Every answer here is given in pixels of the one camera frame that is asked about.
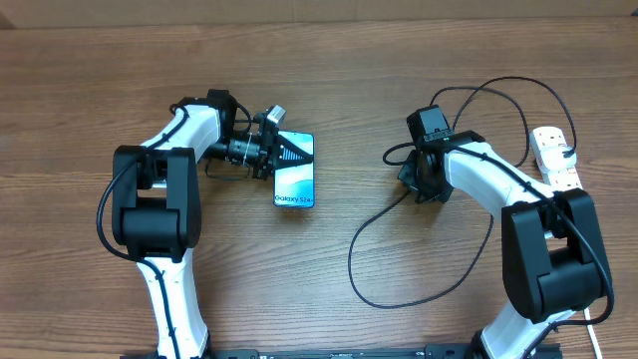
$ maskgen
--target metal bracket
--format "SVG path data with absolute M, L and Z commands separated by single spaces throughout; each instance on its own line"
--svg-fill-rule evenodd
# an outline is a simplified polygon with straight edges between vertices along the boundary
M 474 353 L 467 354 L 470 344 L 429 344 L 426 345 L 425 359 L 488 359 Z M 532 359 L 562 359 L 560 344 L 541 345 L 536 348 Z
M 259 359 L 259 352 L 256 350 L 215 350 L 211 359 Z

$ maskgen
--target smartphone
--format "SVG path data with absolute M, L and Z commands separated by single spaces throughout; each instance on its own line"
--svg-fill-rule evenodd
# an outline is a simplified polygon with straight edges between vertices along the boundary
M 279 131 L 279 136 L 314 155 L 315 138 L 311 134 Z M 312 208 L 315 205 L 315 163 L 275 170 L 274 186 L 275 205 Z

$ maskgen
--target black cable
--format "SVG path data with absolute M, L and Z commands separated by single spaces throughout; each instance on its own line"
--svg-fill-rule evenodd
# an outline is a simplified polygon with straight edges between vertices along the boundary
M 489 227 L 487 228 L 487 234 L 485 235 L 485 239 L 483 240 L 482 244 L 480 245 L 480 248 L 478 249 L 477 255 L 475 256 L 474 260 L 472 261 L 472 264 L 470 264 L 470 267 L 468 268 L 468 270 L 466 270 L 466 273 L 461 277 L 461 279 L 459 279 L 450 288 L 448 288 L 448 289 L 446 289 L 446 290 L 444 290 L 442 292 L 439 292 L 439 293 L 437 293 L 435 295 L 429 296 L 427 298 L 420 299 L 420 300 L 415 300 L 415 301 L 409 302 L 409 303 L 392 304 L 392 305 L 384 305 L 384 304 L 374 303 L 374 302 L 368 300 L 366 297 L 364 297 L 359 292 L 359 290 L 357 289 L 357 286 L 355 285 L 355 280 L 352 277 L 352 251 L 353 251 L 353 248 L 355 246 L 355 241 L 357 240 L 357 237 L 359 236 L 359 234 L 369 224 L 371 224 L 375 220 L 379 219 L 382 215 L 386 214 L 390 209 L 394 208 L 397 204 L 399 204 L 402 200 L 404 200 L 408 196 L 408 194 L 410 194 L 410 192 L 411 192 L 410 190 L 406 191 L 403 195 L 401 195 L 399 197 L 399 199 L 394 201 L 392 204 L 387 206 L 385 209 L 383 209 L 382 211 L 377 213 L 372 218 L 366 220 L 366 222 L 363 223 L 363 225 L 360 226 L 359 229 L 357 230 L 357 232 L 355 233 L 355 236 L 352 238 L 352 242 L 350 242 L 350 251 L 348 252 L 348 276 L 350 277 L 350 285 L 352 286 L 352 289 L 355 291 L 355 294 L 357 294 L 359 299 L 361 299 L 364 303 L 366 303 L 366 304 L 368 304 L 368 305 L 370 305 L 372 307 L 375 307 L 377 309 L 399 309 L 399 308 L 406 308 L 406 307 L 411 307 L 411 306 L 415 306 L 415 305 L 424 304 L 424 303 L 439 299 L 442 296 L 447 295 L 448 293 L 450 293 L 453 290 L 457 289 L 457 287 L 459 287 L 466 280 L 468 275 L 470 275 L 470 272 L 472 272 L 472 269 L 475 267 L 475 264 L 477 264 L 477 261 L 479 260 L 479 257 L 482 254 L 482 251 L 485 248 L 485 245 L 487 244 L 487 240 L 489 239 L 489 235 L 491 234 L 491 229 L 493 228 L 493 225 L 494 225 L 494 217 L 490 216 L 489 217 Z
M 250 117 L 250 113 L 248 112 L 248 110 L 247 110 L 245 107 L 243 107 L 243 106 L 242 106 L 241 104 L 239 104 L 238 102 L 235 102 L 235 105 L 237 105 L 237 108 L 238 108 L 239 110 L 241 110 L 241 112 L 242 112 L 244 115 L 246 115 L 246 120 L 235 120 L 235 123 L 236 123 L 236 124 L 245 124 L 245 123 L 247 123 L 247 124 L 248 124 L 248 126 L 246 126 L 246 128 L 245 128 L 245 129 L 243 129 L 243 130 L 239 131 L 239 133 L 240 133 L 240 134 L 245 135 L 245 134 L 247 134 L 247 133 L 249 133 L 249 132 L 250 132 L 250 127 L 252 126 L 252 124 L 253 124 L 253 123 L 254 123 L 254 124 L 256 124 L 256 123 L 254 122 L 254 120 L 252 119 L 252 117 Z
M 518 110 L 518 113 L 520 114 L 520 119 L 522 120 L 522 127 L 525 130 L 525 152 L 522 155 L 522 159 L 518 162 L 517 165 L 515 165 L 516 167 L 520 167 L 522 164 L 525 163 L 525 161 L 527 161 L 527 156 L 529 155 L 529 127 L 527 126 L 527 119 L 525 118 L 525 113 L 522 111 L 522 108 L 520 107 L 520 105 L 518 104 L 518 102 L 512 98 L 510 95 L 499 91 L 499 90 L 495 90 L 495 89 L 491 89 L 491 88 L 487 88 L 487 87 L 477 87 L 477 86 L 450 86 L 450 87 L 446 87 L 446 88 L 442 88 L 440 90 L 438 90 L 434 96 L 432 96 L 432 99 L 430 100 L 430 106 L 432 106 L 435 102 L 435 100 L 437 99 L 437 96 L 444 93 L 445 91 L 456 91 L 456 90 L 474 90 L 475 92 L 478 91 L 485 91 L 485 92 L 489 92 L 489 93 L 493 93 L 495 95 L 499 95 L 503 98 L 508 99 Z M 455 122 L 452 125 L 452 130 L 455 130 L 457 128 L 457 120 L 459 119 L 459 117 L 461 116 L 461 113 L 463 112 L 464 108 L 461 108 L 459 110 L 459 112 L 457 113 L 457 117 L 455 118 Z
M 96 227 L 98 230 L 98 238 L 100 239 L 100 242 L 102 243 L 104 248 L 107 249 L 107 251 L 109 251 L 111 254 L 119 258 L 134 261 L 129 255 L 124 254 L 116 250 L 115 248 L 113 248 L 107 241 L 107 238 L 104 234 L 104 228 L 102 226 L 102 219 L 104 217 L 104 208 L 107 204 L 107 200 L 109 199 L 111 192 L 113 192 L 113 189 L 115 188 L 116 184 L 118 184 L 118 182 L 120 181 L 120 179 L 122 178 L 122 176 L 128 169 L 130 169 L 133 165 L 135 165 L 141 158 L 146 156 L 149 152 L 151 152 L 152 150 L 156 149 L 157 147 L 161 146 L 163 143 L 168 141 L 168 139 L 170 139 L 170 137 L 172 137 L 172 135 L 174 135 L 177 131 L 179 131 L 179 129 L 183 126 L 183 124 L 186 123 L 186 120 L 188 119 L 188 110 L 185 107 L 179 106 L 176 104 L 170 105 L 169 110 L 172 114 L 175 114 L 176 109 L 181 109 L 183 111 L 183 116 L 181 117 L 181 120 L 177 123 L 177 125 L 175 125 L 175 127 L 173 127 L 166 134 L 161 134 L 161 139 L 157 140 L 150 146 L 146 147 L 144 151 L 139 153 L 133 159 L 128 161 L 123 167 L 121 167 L 120 170 L 116 173 L 116 175 L 113 177 L 113 179 L 111 179 L 111 181 L 107 185 L 107 188 L 105 189 L 104 193 L 102 194 L 102 198 L 100 199 L 100 204 L 98 205 L 98 212 L 96 216 Z M 168 335 L 170 336 L 170 339 L 172 340 L 172 347 L 175 351 L 175 358 L 179 359 L 179 347 L 177 345 L 177 338 L 175 336 L 174 328 L 172 326 L 172 320 L 170 318 L 170 308 L 168 307 L 168 295 L 166 293 L 166 288 L 163 281 L 163 273 L 161 273 L 160 270 L 154 264 L 152 264 L 151 262 L 145 259 L 140 260 L 139 263 L 146 265 L 156 275 L 156 279 L 158 280 L 158 283 L 159 283 L 159 289 L 161 291 L 161 299 L 163 301 L 163 309 L 164 309 L 164 314 L 166 316 L 166 325 L 168 326 Z
M 406 148 L 406 147 L 412 147 L 414 145 L 415 145 L 415 143 L 404 143 L 404 144 L 398 144 L 396 146 L 390 147 L 387 151 L 385 151 L 383 153 L 383 163 L 388 165 L 388 166 L 403 166 L 403 165 L 407 165 L 407 164 L 411 163 L 411 161 L 408 161 L 408 160 L 399 161 L 399 162 L 388 161 L 388 155 L 391 154 L 392 152 L 396 151 L 396 150 L 403 149 L 403 148 Z
M 587 239 L 585 239 L 585 237 L 582 235 L 582 233 L 580 233 L 578 228 L 576 228 L 575 224 L 567 216 L 567 214 L 565 214 L 565 212 L 563 212 L 560 208 L 558 208 L 558 206 L 556 206 L 556 204 L 551 199 L 549 199 L 547 196 L 545 196 L 539 190 L 534 188 L 531 185 L 531 183 L 529 183 L 529 182 L 525 181 L 524 179 L 522 179 L 521 177 L 519 177 L 509 167 L 507 167 L 506 165 L 504 165 L 500 161 L 489 157 L 487 154 L 480 154 L 480 153 L 477 153 L 477 152 L 474 152 L 474 151 L 471 151 L 471 150 L 468 150 L 468 149 L 465 149 L 465 148 L 462 148 L 462 147 L 453 146 L 453 145 L 442 145 L 442 146 L 439 146 L 439 145 L 423 144 L 423 146 L 424 147 L 430 147 L 430 148 L 433 148 L 433 149 L 443 150 L 444 152 L 447 152 L 447 153 L 450 152 L 450 151 L 459 151 L 461 153 L 464 153 L 464 154 L 479 158 L 479 159 L 481 159 L 483 161 L 487 161 L 487 162 L 497 166 L 501 171 L 503 171 L 508 176 L 510 176 L 513 180 L 515 180 L 523 188 L 525 188 L 527 191 L 529 191 L 530 193 L 534 194 L 540 200 L 545 202 L 551 208 L 551 210 L 562 219 L 563 223 L 567 226 L 567 229 L 569 231 L 571 231 L 571 233 L 576 236 L 576 238 L 578 239 L 580 244 L 582 244 L 582 246 L 585 247 L 585 249 L 587 250 L 588 254 L 591 255 L 592 261 L 594 262 L 594 264 L 596 265 L 596 269 L 598 270 L 598 274 L 602 277 L 603 287 L 604 287 L 604 290 L 605 290 L 605 294 L 607 295 L 607 305 L 605 307 L 605 310 L 602 312 L 602 314 L 600 314 L 598 317 L 596 317 L 594 319 L 590 319 L 590 320 L 566 319 L 566 320 L 558 320 L 558 321 L 549 323 L 547 325 L 547 327 L 529 345 L 529 347 L 527 347 L 527 349 L 525 349 L 525 352 L 523 353 L 521 358 L 523 358 L 523 359 L 527 358 L 527 356 L 531 353 L 531 351 L 540 342 L 542 342 L 542 340 L 547 336 L 547 334 L 549 334 L 549 332 L 551 332 L 552 330 L 558 328 L 559 326 L 563 326 L 563 325 L 595 325 L 595 324 L 603 322 L 605 319 L 607 319 L 609 317 L 609 315 L 611 315 L 611 312 L 613 311 L 613 307 L 614 307 L 615 297 L 614 297 L 614 291 L 613 291 L 613 287 L 611 285 L 611 281 L 609 280 L 609 277 L 607 276 L 607 272 L 605 271 L 602 263 L 600 262 L 600 259 L 598 259 L 598 256 L 596 255 L 594 250 L 589 245 L 589 242 L 587 241 Z
M 522 108 L 520 107 L 520 105 L 518 104 L 518 102 L 512 98 L 510 95 L 501 92 L 499 90 L 494 90 L 491 88 L 486 88 L 486 87 L 476 87 L 476 86 L 454 86 L 454 87 L 446 87 L 443 89 L 438 90 L 432 97 L 431 101 L 430 101 L 430 106 L 433 105 L 435 99 L 437 98 L 438 95 L 442 94 L 443 92 L 446 91 L 455 91 L 455 90 L 474 90 L 475 92 L 478 91 L 485 91 L 485 92 L 489 92 L 489 93 L 493 93 L 496 95 L 499 95 L 501 97 L 506 98 L 507 100 L 509 100 L 518 110 L 518 113 L 520 114 L 520 119 L 522 120 L 522 125 L 523 125 L 523 129 L 525 131 L 525 151 L 523 153 L 522 159 L 518 162 L 518 164 L 516 164 L 516 167 L 520 167 L 526 160 L 527 160 L 527 156 L 529 155 L 529 127 L 527 125 L 527 120 L 525 118 L 525 113 L 523 112 Z M 463 109 L 461 109 L 459 111 L 459 114 L 457 115 L 457 117 L 461 114 L 461 112 L 463 111 Z M 404 143 L 404 144 L 398 144 L 395 146 L 392 146 L 391 148 L 389 148 L 387 151 L 385 151 L 383 153 L 383 162 L 384 164 L 388 165 L 388 166 L 402 166 L 402 165 L 407 165 L 409 164 L 411 161 L 405 160 L 405 161 L 399 161 L 399 162 L 392 162 L 388 160 L 388 156 L 399 149 L 403 149 L 403 148 L 407 148 L 407 147 L 412 147 L 414 146 L 414 143 Z M 409 306 L 414 306 L 414 305 L 419 305 L 419 304 L 424 304 L 427 302 L 430 302 L 432 300 L 436 300 L 438 298 L 441 298 L 442 296 L 452 292 L 453 290 L 455 290 L 457 287 L 459 287 L 468 277 L 468 275 L 470 275 L 470 272 L 472 271 L 472 269 L 474 268 L 475 264 L 477 263 L 477 261 L 480 258 L 480 255 L 482 254 L 482 251 L 485 247 L 485 245 L 487 244 L 487 241 L 489 239 L 489 235 L 491 234 L 491 230 L 493 228 L 493 216 L 490 216 L 490 220 L 489 220 L 489 227 L 487 228 L 487 233 L 485 235 L 485 239 L 482 242 L 482 245 L 480 246 L 480 249 L 478 250 L 477 255 L 475 256 L 474 260 L 472 261 L 470 267 L 468 268 L 468 270 L 466 271 L 466 273 L 461 277 L 461 279 L 459 281 L 457 281 L 454 285 L 452 285 L 451 287 L 449 287 L 448 289 L 432 295 L 428 298 L 425 299 L 421 299 L 421 300 L 417 300 L 417 301 L 413 301 L 413 302 L 409 302 L 409 303 L 404 303 L 404 304 L 395 304 L 395 305 L 382 305 L 382 304 L 376 304 L 370 300 L 368 300 L 367 298 L 365 298 L 357 289 L 357 286 L 354 283 L 354 279 L 352 276 L 352 266 L 351 266 L 351 262 L 352 262 L 352 250 L 354 248 L 354 243 L 357 240 L 357 237 L 359 236 L 359 234 L 361 233 L 361 231 L 363 231 L 363 229 L 365 229 L 365 227 L 367 227 L 369 224 L 371 224 L 372 222 L 374 222 L 375 220 L 377 220 L 379 217 L 381 217 L 382 215 L 384 215 L 386 212 L 388 212 L 390 209 L 392 209 L 395 205 L 397 205 L 399 202 L 401 202 L 401 200 L 403 200 L 406 197 L 406 194 L 402 197 L 399 198 L 399 200 L 393 204 L 391 204 L 390 206 L 388 206 L 386 209 L 382 210 L 380 213 L 378 213 L 377 215 L 373 216 L 372 218 L 368 219 L 368 221 L 366 221 L 362 226 L 359 227 L 359 229 L 357 230 L 355 236 L 352 239 L 352 242 L 350 244 L 350 252 L 348 253 L 348 275 L 350 276 L 350 284 L 353 288 L 353 290 L 355 291 L 355 293 L 357 294 L 357 296 L 366 304 L 373 306 L 375 308 L 379 308 L 379 309 L 397 309 L 397 308 L 404 308 L 404 307 L 409 307 Z
M 248 167 L 248 171 L 246 172 L 246 176 L 244 176 L 242 178 L 232 178 L 232 177 L 226 177 L 226 176 L 211 175 L 211 174 L 208 173 L 208 168 L 210 167 L 210 163 L 211 162 L 212 162 L 212 159 L 208 159 L 208 162 L 203 167 L 203 172 L 209 179 L 223 180 L 223 181 L 238 181 L 238 180 L 246 180 L 248 178 L 248 176 L 250 175 L 250 167 Z
M 547 86 L 543 82 L 538 81 L 536 79 L 526 78 L 526 77 L 522 77 L 522 76 L 503 76 L 503 77 L 491 79 L 489 81 L 484 82 L 482 85 L 480 85 L 476 90 L 474 90 L 472 92 L 472 94 L 468 97 L 468 99 L 461 106 L 461 109 L 459 110 L 459 113 L 457 114 L 457 117 L 455 118 L 455 121 L 452 124 L 452 129 L 454 129 L 457 126 L 457 121 L 459 120 L 459 117 L 461 116 L 461 113 L 470 104 L 470 102 L 472 101 L 472 98 L 477 94 L 478 91 L 482 91 L 482 89 L 484 89 L 485 86 L 487 86 L 487 85 L 489 85 L 491 83 L 494 83 L 494 82 L 497 82 L 497 81 L 502 81 L 502 80 L 528 81 L 528 82 L 534 83 L 536 85 L 542 86 L 547 91 L 549 91 L 549 93 L 551 93 L 551 95 L 553 95 L 553 97 L 558 101 L 558 103 L 562 107 L 562 110 L 565 113 L 565 116 L 567 117 L 567 121 L 569 122 L 569 126 L 571 127 L 571 134 L 574 137 L 574 146 L 571 148 L 571 150 L 566 151 L 564 153 L 564 156 L 567 158 L 567 157 L 570 157 L 573 154 L 575 154 L 576 153 L 576 143 L 577 143 L 576 129 L 574 127 L 574 121 L 571 118 L 571 114 L 569 113 L 569 110 L 567 109 L 567 105 L 565 105 L 565 103 L 562 101 L 560 96 L 558 96 L 558 94 L 556 94 L 556 92 L 552 88 L 550 88 L 549 86 Z

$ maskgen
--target white cable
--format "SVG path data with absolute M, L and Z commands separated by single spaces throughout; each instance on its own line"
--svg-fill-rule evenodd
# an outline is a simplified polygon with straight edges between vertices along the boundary
M 246 156 L 248 155 L 248 148 L 250 147 L 250 140 L 252 140 L 252 133 L 248 134 L 248 144 L 246 144 L 246 152 L 243 153 L 243 165 L 246 166 Z
M 590 320 L 591 317 L 589 315 L 589 308 L 585 308 L 583 310 L 585 314 L 585 319 Z M 598 339 L 596 339 L 596 333 L 594 333 L 594 327 L 591 325 L 587 325 L 587 331 L 589 332 L 589 338 L 591 339 L 591 345 L 594 347 L 594 353 L 596 353 L 596 359 L 602 359 L 602 352 L 600 351 L 600 346 L 598 346 Z

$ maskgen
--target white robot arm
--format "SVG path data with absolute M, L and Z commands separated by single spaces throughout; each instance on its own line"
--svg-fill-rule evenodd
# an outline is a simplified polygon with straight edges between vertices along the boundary
M 502 226 L 502 273 L 509 302 L 492 324 L 477 333 L 465 358 L 519 359 L 551 323 L 606 295 L 594 259 L 611 276 L 593 201 L 586 192 L 554 191 L 508 164 L 476 133 L 455 135 L 438 106 L 414 112 L 408 127 L 416 149 L 399 179 L 418 192 L 417 201 L 447 201 L 457 188 Z M 591 252 L 566 229 L 554 207 L 569 213 Z M 567 246 L 549 251 L 545 240 L 552 237 L 567 237 Z M 427 352 L 429 347 L 436 351 L 442 345 L 427 346 Z M 560 352 L 556 348 L 534 358 L 544 355 L 554 358 Z
M 259 123 L 258 134 L 233 129 L 237 108 Z M 279 106 L 252 119 L 227 91 L 210 90 L 206 98 L 183 99 L 172 111 L 173 120 L 157 136 L 116 150 L 113 232 L 127 247 L 126 257 L 138 263 L 156 315 L 158 351 L 142 358 L 203 359 L 211 353 L 192 268 L 201 230 L 196 164 L 226 160 L 254 167 L 253 177 L 266 180 L 314 158 L 278 136 L 286 114 Z M 296 156 L 280 156 L 286 151 Z M 139 196 L 139 189 L 150 188 L 165 188 L 166 197 Z

